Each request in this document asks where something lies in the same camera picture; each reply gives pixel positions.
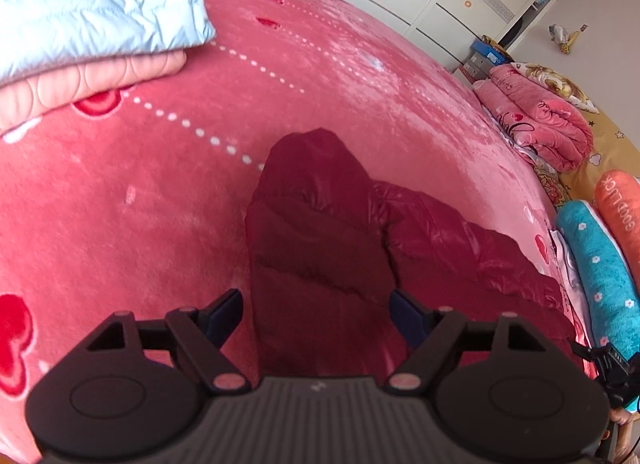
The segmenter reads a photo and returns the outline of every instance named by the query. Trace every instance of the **red shiny fabric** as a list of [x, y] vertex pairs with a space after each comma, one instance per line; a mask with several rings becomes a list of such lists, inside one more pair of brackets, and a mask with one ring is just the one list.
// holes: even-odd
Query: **red shiny fabric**
[[246, 229], [263, 375], [384, 380], [408, 354], [388, 315], [396, 287], [473, 320], [518, 313], [579, 364], [558, 283], [514, 240], [373, 181], [334, 133], [291, 134], [271, 149]]

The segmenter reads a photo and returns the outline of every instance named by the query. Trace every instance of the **finger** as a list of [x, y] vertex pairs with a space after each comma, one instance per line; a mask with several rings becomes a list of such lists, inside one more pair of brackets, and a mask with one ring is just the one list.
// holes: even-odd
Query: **finger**
[[624, 424], [620, 426], [620, 429], [618, 430], [618, 440], [616, 441], [616, 459], [622, 458], [631, 451], [633, 446], [633, 429], [634, 425], [632, 424]]
[[632, 423], [634, 420], [633, 414], [623, 408], [610, 411], [609, 418], [620, 425]]

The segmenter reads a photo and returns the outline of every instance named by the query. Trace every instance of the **circular pad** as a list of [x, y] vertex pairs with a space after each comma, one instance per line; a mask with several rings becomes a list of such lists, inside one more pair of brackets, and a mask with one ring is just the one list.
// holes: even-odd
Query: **circular pad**
[[539, 378], [511, 378], [494, 384], [489, 391], [497, 410], [511, 417], [543, 419], [557, 414], [564, 394], [557, 386]]
[[124, 376], [97, 377], [71, 391], [71, 404], [79, 414], [95, 419], [116, 419], [137, 410], [145, 401], [145, 387]]

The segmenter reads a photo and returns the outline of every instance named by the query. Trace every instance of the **folded pink quilt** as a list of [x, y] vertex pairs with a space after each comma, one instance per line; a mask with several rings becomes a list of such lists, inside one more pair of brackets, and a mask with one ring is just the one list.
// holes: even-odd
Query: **folded pink quilt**
[[[509, 97], [502, 92], [491, 80], [481, 80], [474, 83], [474, 91], [481, 103], [489, 109], [491, 115], [500, 123], [505, 132], [509, 134], [513, 141], [524, 149], [531, 149], [542, 157], [549, 165], [556, 168], [562, 163], [555, 150], [544, 145], [531, 143], [527, 134], [540, 130], [544, 125], [540, 125], [518, 107]], [[518, 149], [514, 149], [527, 163], [530, 157], [526, 157]]]
[[50, 70], [0, 87], [0, 134], [43, 112], [99, 92], [175, 74], [182, 50], [105, 58]]
[[510, 132], [518, 145], [533, 147], [558, 171], [575, 170], [585, 161], [593, 149], [593, 133], [578, 109], [510, 64], [494, 67], [491, 79], [521, 109], [523, 120], [530, 118], [528, 126]]

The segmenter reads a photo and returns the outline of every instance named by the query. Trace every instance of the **pink pin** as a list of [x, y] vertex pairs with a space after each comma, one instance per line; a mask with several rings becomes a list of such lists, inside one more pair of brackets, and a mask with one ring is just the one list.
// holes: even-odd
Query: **pink pin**
[[240, 374], [232, 372], [220, 374], [213, 379], [213, 386], [218, 390], [239, 390], [245, 383], [246, 380]]
[[408, 373], [395, 374], [389, 379], [389, 385], [397, 390], [415, 390], [421, 383], [418, 376]]

